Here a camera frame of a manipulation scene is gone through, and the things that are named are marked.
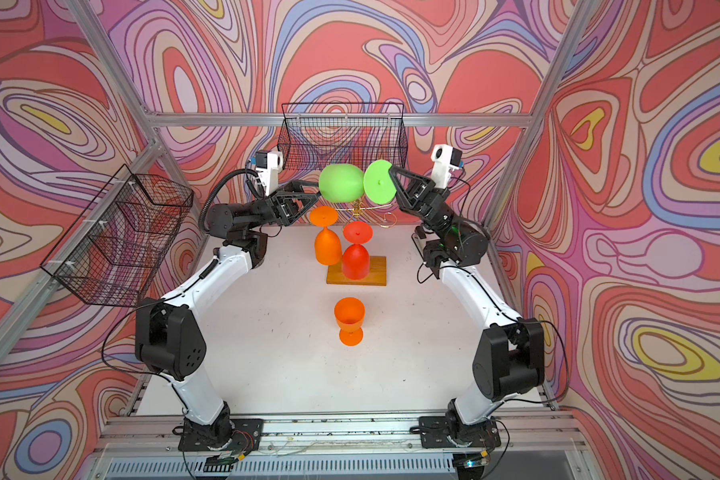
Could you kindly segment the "green wine glass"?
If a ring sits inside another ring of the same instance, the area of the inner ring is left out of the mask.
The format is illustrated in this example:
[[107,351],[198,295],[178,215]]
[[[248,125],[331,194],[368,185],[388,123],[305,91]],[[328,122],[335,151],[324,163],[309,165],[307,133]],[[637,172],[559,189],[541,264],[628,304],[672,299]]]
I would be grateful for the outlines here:
[[318,188],[322,197],[331,203],[351,203],[366,196],[376,205],[393,200],[396,187],[390,176],[392,164],[379,159],[365,171],[351,164],[326,166],[319,175]]

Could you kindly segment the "red wine glass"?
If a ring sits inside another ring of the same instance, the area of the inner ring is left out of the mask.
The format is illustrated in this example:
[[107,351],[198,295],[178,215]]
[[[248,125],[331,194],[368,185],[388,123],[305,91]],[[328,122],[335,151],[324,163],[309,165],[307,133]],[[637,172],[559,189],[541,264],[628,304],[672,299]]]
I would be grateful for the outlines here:
[[342,256],[343,275],[350,280],[362,280],[370,271],[370,255],[365,244],[372,239],[373,230],[365,222],[354,221],[344,228],[343,235],[349,242]]

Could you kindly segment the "orange wine glass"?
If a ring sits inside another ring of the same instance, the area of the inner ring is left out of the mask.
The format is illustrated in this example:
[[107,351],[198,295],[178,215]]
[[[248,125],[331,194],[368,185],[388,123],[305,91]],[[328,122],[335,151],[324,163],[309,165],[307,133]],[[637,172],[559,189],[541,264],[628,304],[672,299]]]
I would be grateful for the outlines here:
[[339,340],[345,346],[356,346],[363,340],[365,306],[354,297],[339,300],[334,307],[334,317],[340,329]]
[[310,213],[309,219],[314,226],[320,228],[314,241],[316,260],[325,266],[338,264],[342,259],[341,241],[330,229],[338,220],[338,212],[332,207],[321,206]]

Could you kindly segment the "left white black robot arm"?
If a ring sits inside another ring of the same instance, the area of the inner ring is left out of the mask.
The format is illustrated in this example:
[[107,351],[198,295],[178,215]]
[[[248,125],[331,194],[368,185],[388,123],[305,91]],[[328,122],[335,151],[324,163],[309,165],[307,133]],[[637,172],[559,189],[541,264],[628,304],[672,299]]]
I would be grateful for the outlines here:
[[184,407],[181,451],[229,450],[239,432],[203,365],[207,344],[200,320],[236,281],[262,264],[269,240],[262,227],[294,224],[320,197],[316,182],[293,180],[247,203],[207,199],[199,225],[221,239],[221,246],[179,287],[137,308],[135,356],[150,373],[167,378]]

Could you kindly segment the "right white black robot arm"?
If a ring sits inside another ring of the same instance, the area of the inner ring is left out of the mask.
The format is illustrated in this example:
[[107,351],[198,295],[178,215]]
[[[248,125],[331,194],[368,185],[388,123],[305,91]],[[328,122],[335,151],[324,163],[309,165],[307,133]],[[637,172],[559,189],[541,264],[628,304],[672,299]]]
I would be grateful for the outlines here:
[[466,443],[478,428],[489,428],[500,406],[543,383],[544,329],[510,307],[479,274],[476,266],[487,253],[488,234],[453,211],[448,188],[396,166],[388,176],[399,209],[421,221],[412,238],[423,265],[461,302],[480,334],[473,381],[445,414],[450,437]]

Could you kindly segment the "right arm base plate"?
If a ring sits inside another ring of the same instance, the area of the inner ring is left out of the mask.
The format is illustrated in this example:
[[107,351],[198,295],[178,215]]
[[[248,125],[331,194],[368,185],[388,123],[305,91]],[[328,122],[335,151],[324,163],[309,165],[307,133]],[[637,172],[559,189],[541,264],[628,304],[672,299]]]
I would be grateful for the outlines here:
[[452,415],[421,416],[409,429],[425,449],[480,448],[488,452],[502,445],[494,421],[464,425]]

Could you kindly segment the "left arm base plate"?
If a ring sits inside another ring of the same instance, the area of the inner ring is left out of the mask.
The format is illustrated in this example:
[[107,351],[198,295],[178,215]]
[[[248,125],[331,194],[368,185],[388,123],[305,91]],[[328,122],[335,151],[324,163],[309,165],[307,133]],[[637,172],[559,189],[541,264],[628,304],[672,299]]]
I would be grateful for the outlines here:
[[173,428],[182,452],[250,453],[259,448],[264,421],[260,418],[221,419],[199,425],[188,419]]

